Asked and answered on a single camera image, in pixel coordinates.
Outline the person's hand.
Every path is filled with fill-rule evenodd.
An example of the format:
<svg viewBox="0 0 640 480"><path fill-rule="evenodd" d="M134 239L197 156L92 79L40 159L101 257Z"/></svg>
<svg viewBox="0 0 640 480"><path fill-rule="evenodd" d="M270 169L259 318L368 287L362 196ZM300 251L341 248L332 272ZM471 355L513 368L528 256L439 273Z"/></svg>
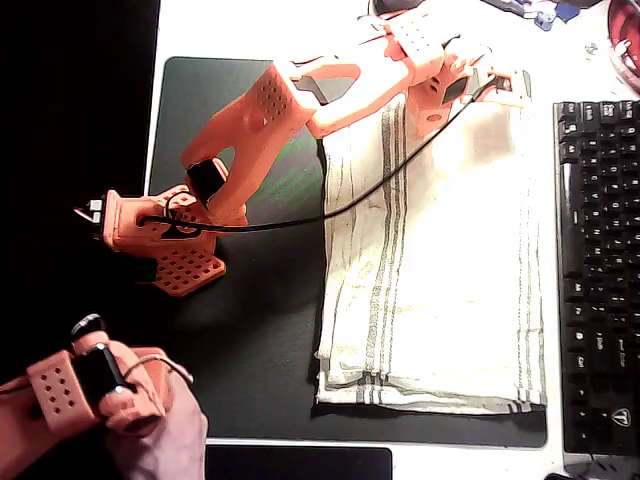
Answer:
<svg viewBox="0 0 640 480"><path fill-rule="evenodd" d="M187 383L170 376L172 407L161 424L143 438L111 433L106 439L126 479L203 479L208 420Z"/></svg>

